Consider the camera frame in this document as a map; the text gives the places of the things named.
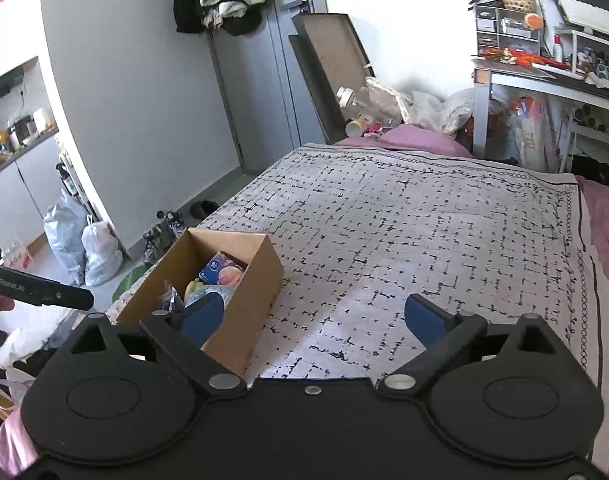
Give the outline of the blue planet print packet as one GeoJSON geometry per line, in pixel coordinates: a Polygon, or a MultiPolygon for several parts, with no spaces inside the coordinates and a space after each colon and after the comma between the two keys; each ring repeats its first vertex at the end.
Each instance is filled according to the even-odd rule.
{"type": "Polygon", "coordinates": [[[198,278],[206,285],[235,287],[246,271],[247,264],[217,252],[198,273],[198,278]]]}

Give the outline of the black item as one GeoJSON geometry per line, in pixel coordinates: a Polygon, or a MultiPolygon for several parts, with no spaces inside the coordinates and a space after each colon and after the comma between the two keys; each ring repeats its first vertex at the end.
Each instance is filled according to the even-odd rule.
{"type": "Polygon", "coordinates": [[[182,295],[170,283],[164,285],[164,292],[159,297],[159,301],[160,309],[164,312],[178,313],[185,308],[182,295]]]}

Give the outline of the burger squishy toy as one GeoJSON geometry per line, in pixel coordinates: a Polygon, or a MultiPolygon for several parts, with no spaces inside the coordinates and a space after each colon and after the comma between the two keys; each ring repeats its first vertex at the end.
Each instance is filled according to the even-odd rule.
{"type": "Polygon", "coordinates": [[[184,292],[184,304],[189,304],[190,296],[192,296],[197,289],[200,289],[204,286],[205,284],[199,278],[195,278],[195,280],[190,281],[190,283],[187,284],[184,292]]]}

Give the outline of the brown cardboard box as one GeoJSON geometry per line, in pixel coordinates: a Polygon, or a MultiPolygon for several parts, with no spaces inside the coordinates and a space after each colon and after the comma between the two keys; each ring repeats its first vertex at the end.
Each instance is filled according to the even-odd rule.
{"type": "Polygon", "coordinates": [[[184,292],[217,252],[246,264],[224,307],[223,321],[202,346],[210,358],[242,375],[259,340],[284,270],[270,237],[263,233],[187,230],[129,292],[108,310],[111,322],[132,326],[160,306],[169,285],[184,292]]]}

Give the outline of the green cartoon floor mat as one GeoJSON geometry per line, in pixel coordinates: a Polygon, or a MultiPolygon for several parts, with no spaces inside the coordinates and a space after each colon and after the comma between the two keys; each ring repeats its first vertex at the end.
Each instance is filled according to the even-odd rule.
{"type": "Polygon", "coordinates": [[[117,301],[127,290],[129,290],[148,270],[147,264],[134,266],[118,284],[112,294],[112,301],[117,301]]]}

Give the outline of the kitchen counter cabinet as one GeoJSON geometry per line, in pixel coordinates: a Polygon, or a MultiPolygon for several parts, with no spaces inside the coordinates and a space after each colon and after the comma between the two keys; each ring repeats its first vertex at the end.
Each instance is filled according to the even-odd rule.
{"type": "Polygon", "coordinates": [[[58,134],[36,140],[0,169],[0,249],[29,248],[44,236],[43,219],[62,194],[58,134]]]}

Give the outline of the grey garbage bag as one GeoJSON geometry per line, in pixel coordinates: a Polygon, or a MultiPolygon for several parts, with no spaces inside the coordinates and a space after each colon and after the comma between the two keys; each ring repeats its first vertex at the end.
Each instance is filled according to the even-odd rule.
{"type": "Polygon", "coordinates": [[[43,218],[43,229],[50,249],[66,270],[73,285],[85,283],[85,249],[82,234],[88,215],[85,208],[66,191],[43,218]]]}

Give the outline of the grey sneakers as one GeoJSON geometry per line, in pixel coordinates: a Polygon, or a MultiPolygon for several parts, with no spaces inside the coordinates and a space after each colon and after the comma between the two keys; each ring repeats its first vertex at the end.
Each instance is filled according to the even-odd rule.
{"type": "Polygon", "coordinates": [[[159,222],[143,235],[145,266],[153,266],[186,231],[182,214],[178,211],[158,211],[157,217],[159,222]]]}

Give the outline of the white garbage bag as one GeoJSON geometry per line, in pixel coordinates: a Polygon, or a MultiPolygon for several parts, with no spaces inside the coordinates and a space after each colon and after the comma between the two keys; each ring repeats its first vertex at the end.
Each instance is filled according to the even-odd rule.
{"type": "Polygon", "coordinates": [[[92,222],[88,217],[81,242],[85,250],[85,285],[95,287],[111,280],[122,266],[123,254],[110,224],[92,222]]]}

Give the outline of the dark slippers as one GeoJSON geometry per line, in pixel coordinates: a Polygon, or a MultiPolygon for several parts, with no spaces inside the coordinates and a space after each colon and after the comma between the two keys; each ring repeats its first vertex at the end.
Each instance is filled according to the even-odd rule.
{"type": "Polygon", "coordinates": [[[213,200],[198,200],[190,205],[190,216],[198,222],[207,219],[210,214],[217,211],[219,205],[213,200]]]}

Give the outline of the white black patterned bedspread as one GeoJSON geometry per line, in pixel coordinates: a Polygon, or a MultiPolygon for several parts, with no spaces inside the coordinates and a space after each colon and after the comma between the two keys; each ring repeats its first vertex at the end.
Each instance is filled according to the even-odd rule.
{"type": "Polygon", "coordinates": [[[283,285],[248,378],[381,378],[421,352],[419,294],[492,323],[541,316],[609,382],[609,289],[576,179],[376,148],[298,148],[205,222],[266,234],[283,285]]]}

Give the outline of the pink pillow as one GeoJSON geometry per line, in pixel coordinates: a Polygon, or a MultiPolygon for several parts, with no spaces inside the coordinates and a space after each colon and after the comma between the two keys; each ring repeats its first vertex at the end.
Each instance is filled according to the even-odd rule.
{"type": "Polygon", "coordinates": [[[472,158],[460,143],[444,133],[403,124],[381,136],[360,136],[337,142],[346,148],[385,148],[390,151],[420,151],[438,156],[472,158]]]}

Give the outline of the white plastic bags pile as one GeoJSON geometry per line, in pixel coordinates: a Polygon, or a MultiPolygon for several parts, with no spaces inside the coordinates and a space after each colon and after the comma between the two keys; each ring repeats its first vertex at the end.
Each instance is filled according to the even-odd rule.
{"type": "Polygon", "coordinates": [[[387,86],[374,77],[365,78],[365,88],[378,110],[401,124],[409,124],[455,138],[457,131],[474,115],[475,90],[457,91],[446,101],[422,91],[405,93],[387,86]]]}

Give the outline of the paper cup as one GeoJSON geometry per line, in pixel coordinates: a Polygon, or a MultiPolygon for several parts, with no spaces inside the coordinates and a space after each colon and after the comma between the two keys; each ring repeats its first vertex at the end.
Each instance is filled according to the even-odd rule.
{"type": "Polygon", "coordinates": [[[368,128],[369,122],[366,119],[359,117],[351,119],[350,122],[347,122],[345,125],[345,133],[347,134],[348,138],[359,138],[367,132],[368,128]]]}

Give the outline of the clear plastic jar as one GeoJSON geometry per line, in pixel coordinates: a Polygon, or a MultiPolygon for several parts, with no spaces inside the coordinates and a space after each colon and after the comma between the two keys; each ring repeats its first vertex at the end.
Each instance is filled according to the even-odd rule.
{"type": "Polygon", "coordinates": [[[345,119],[355,119],[362,110],[366,110],[370,104],[369,90],[365,87],[351,89],[339,87],[336,92],[338,106],[345,119]]]}

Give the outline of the white desk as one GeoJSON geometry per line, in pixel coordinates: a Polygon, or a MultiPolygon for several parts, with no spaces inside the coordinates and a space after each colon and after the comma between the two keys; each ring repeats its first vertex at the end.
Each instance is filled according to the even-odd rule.
{"type": "Polygon", "coordinates": [[[474,63],[474,133],[473,155],[486,157],[488,136],[488,108],[491,90],[495,84],[516,90],[536,92],[544,96],[587,104],[600,110],[609,111],[609,90],[597,89],[584,82],[572,82],[567,76],[533,76],[527,70],[510,70],[500,63],[492,63],[482,58],[473,58],[474,63]]]}

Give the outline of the brown folded board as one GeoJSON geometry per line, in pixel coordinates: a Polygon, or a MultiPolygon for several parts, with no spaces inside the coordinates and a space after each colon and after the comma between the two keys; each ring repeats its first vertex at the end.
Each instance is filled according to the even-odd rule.
{"type": "Polygon", "coordinates": [[[347,119],[336,92],[357,90],[374,77],[371,61],[348,14],[299,13],[292,19],[296,35],[289,41],[330,144],[347,138],[347,119]]]}

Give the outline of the grey drawer organizer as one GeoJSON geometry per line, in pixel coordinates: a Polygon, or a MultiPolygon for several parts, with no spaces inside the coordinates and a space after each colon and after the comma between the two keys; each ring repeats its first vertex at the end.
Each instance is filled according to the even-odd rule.
{"type": "Polygon", "coordinates": [[[476,44],[483,49],[514,49],[540,53],[540,31],[528,26],[528,13],[498,6],[474,6],[476,44]]]}

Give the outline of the wicker basket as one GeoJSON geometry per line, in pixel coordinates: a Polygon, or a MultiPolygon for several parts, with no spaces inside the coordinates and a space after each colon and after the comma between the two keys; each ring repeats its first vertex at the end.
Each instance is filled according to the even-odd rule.
{"type": "Polygon", "coordinates": [[[536,0],[502,0],[505,9],[531,13],[536,11],[536,0]]]}

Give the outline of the white keyboard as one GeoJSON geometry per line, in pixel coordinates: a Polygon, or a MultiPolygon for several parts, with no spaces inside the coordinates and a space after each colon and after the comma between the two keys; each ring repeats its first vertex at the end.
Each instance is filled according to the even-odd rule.
{"type": "Polygon", "coordinates": [[[569,24],[589,28],[609,36],[609,11],[579,0],[557,0],[569,24]]]}

